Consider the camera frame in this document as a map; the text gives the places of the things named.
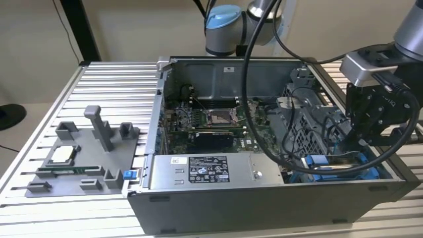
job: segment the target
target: motherboard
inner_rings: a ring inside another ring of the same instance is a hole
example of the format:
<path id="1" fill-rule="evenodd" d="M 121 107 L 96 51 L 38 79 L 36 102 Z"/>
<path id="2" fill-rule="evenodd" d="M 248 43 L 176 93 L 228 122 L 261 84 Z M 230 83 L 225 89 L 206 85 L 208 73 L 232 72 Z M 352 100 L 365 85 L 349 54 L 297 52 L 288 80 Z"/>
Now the motherboard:
<path id="1" fill-rule="evenodd" d="M 260 101 L 249 100 L 248 107 L 259 134 L 276 153 L 279 146 L 264 106 Z M 212 103 L 197 99 L 180 102 L 165 110 L 165 119 L 169 154 L 263 152 L 234 99 Z"/>

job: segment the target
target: blue latch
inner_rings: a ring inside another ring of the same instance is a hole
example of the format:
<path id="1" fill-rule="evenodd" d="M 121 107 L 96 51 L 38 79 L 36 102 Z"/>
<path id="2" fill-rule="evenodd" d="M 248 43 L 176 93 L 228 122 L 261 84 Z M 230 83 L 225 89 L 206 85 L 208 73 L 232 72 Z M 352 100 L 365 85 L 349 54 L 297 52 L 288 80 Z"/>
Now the blue latch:
<path id="1" fill-rule="evenodd" d="M 126 170 L 124 172 L 124 180 L 134 180 L 137 179 L 137 172 L 132 170 Z"/>

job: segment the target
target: black connector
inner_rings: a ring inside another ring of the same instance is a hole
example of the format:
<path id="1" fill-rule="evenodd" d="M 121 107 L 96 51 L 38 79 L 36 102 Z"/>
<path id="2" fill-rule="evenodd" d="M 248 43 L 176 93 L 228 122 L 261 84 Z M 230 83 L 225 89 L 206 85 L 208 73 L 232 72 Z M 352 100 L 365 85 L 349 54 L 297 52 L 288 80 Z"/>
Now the black connector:
<path id="1" fill-rule="evenodd" d="M 403 84 L 403 81 L 396 77 L 389 71 L 381 71 L 372 74 L 372 77 L 383 86 L 388 93 L 401 96 L 401 94 L 408 91 L 408 87 Z"/>

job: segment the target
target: gray plastic bracket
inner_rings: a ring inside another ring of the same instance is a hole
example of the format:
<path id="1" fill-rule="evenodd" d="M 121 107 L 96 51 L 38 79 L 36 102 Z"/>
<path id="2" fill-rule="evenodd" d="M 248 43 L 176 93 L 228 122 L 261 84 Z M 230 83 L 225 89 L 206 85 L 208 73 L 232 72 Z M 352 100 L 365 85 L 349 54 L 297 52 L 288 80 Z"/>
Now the gray plastic bracket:
<path id="1" fill-rule="evenodd" d="M 85 170 L 88 176 L 104 176 L 104 168 L 98 166 L 97 169 Z"/>
<path id="2" fill-rule="evenodd" d="M 104 151 L 112 151 L 113 150 L 113 144 L 110 141 L 110 127 L 105 127 L 101 117 L 100 117 L 101 108 L 97 105 L 89 105 L 85 108 L 84 116 L 90 120 L 94 134 L 98 137 L 101 146 Z"/>
<path id="3" fill-rule="evenodd" d="M 114 188 L 121 189 L 124 185 L 124 177 L 122 177 L 121 171 L 117 170 L 114 176 L 112 176 L 110 171 L 106 170 L 104 175 L 104 182 L 109 189 L 114 189 Z"/>
<path id="4" fill-rule="evenodd" d="M 73 121 L 62 121 L 56 128 L 56 134 L 60 140 L 73 140 L 70 132 L 76 132 L 77 128 Z"/>
<path id="5" fill-rule="evenodd" d="M 26 186 L 26 189 L 36 193 L 36 192 L 49 192 L 52 186 L 48 182 L 30 182 Z"/>
<path id="6" fill-rule="evenodd" d="M 132 140 L 137 136 L 130 122 L 122 122 L 120 124 L 118 133 L 122 140 Z"/>
<path id="7" fill-rule="evenodd" d="M 81 190 L 101 190 L 101 184 L 96 178 L 93 179 L 81 179 L 78 186 Z"/>

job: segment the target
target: black metal frame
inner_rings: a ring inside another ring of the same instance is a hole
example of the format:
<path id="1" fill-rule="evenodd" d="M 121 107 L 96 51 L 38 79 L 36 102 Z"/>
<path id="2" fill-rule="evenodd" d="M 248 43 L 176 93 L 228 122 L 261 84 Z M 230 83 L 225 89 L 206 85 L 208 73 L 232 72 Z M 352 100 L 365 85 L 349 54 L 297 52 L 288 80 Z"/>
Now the black metal frame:
<path id="1" fill-rule="evenodd" d="M 101 61 L 81 0 L 60 0 L 84 61 Z"/>

